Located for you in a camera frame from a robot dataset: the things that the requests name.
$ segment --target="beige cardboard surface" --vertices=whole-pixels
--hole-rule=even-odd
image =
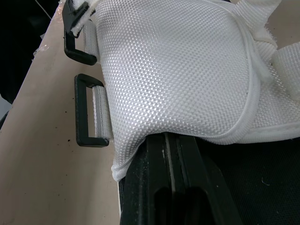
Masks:
[[[84,73],[101,80],[101,67],[65,56],[61,10],[62,6],[1,129],[1,225],[120,221],[111,172],[113,145],[84,148],[75,140],[74,76]],[[91,101],[89,112],[93,123]]]

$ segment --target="textured white fabric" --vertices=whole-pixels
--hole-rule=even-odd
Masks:
[[[104,137],[110,140],[113,135],[105,88],[95,86],[92,90],[96,137]]]
[[[232,12],[243,18],[250,32],[255,34],[265,26],[280,2],[281,0],[240,0]]]
[[[83,26],[84,51],[100,60],[96,25],[88,20]]]
[[[125,176],[138,146],[153,133],[218,144],[300,136],[300,105],[271,63],[277,46],[264,28],[279,3],[100,2],[97,37],[114,133],[115,180]],[[270,73],[273,82],[260,86]]]
[[[300,101],[300,42],[278,50],[273,65],[291,98]]]
[[[256,44],[262,59],[269,65],[274,82],[261,85],[261,97],[252,128],[238,142],[273,142],[300,137],[300,102],[291,99],[281,76],[272,65],[272,55],[276,49],[269,43]]]

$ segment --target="black plastic slider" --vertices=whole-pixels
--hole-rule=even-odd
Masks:
[[[76,141],[79,146],[105,147],[109,144],[109,140],[104,137],[89,137],[86,88],[95,86],[103,87],[103,84],[96,78],[85,74],[75,77]]]
[[[90,55],[86,52],[77,50],[75,47],[75,38],[79,37],[80,32],[77,36],[74,36],[72,29],[79,22],[84,13],[89,9],[89,4],[85,1],[78,9],[74,9],[73,1],[67,0],[62,10],[62,19],[64,22],[64,50],[65,54],[80,63],[86,65],[95,65],[97,58],[94,55]]]

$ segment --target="white padded strap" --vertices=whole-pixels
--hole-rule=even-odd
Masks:
[[[75,27],[72,28],[72,32],[75,36],[77,36],[78,32],[81,31],[86,22],[90,19],[90,16],[94,12],[96,6],[100,2],[100,0],[73,0],[73,6],[75,9],[78,9],[84,2],[89,4],[89,9],[84,13],[84,15],[80,18]]]
[[[275,52],[273,66],[279,72],[291,98],[300,101],[300,42]]]
[[[99,48],[98,48],[98,41],[97,41],[97,31],[96,25],[91,21],[88,20],[83,27],[83,34],[84,34],[84,51],[90,55],[94,55],[99,62]]]
[[[264,41],[273,42],[268,38],[268,34],[262,33],[261,29],[280,2],[281,0],[241,0],[232,9],[232,12],[245,20],[255,40],[255,37],[262,36]]]
[[[93,87],[93,104],[96,137],[113,138],[111,119],[104,87]]]

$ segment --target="white webbing strap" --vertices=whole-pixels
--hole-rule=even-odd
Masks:
[[[96,25],[88,20],[83,27],[84,51],[90,55],[94,55],[97,61],[100,60]]]
[[[113,138],[106,90],[104,87],[93,87],[93,105],[96,137]]]
[[[241,0],[232,9],[232,12],[245,20],[255,40],[276,45],[263,28],[280,2],[281,0]]]
[[[75,36],[77,36],[78,32],[81,31],[86,22],[90,19],[90,16],[94,12],[96,6],[100,2],[100,0],[73,0],[73,6],[75,9],[78,9],[84,2],[89,4],[88,10],[84,13],[84,15],[80,18],[76,26],[74,26],[71,31]]]
[[[291,98],[300,101],[300,42],[279,49],[272,60]]]

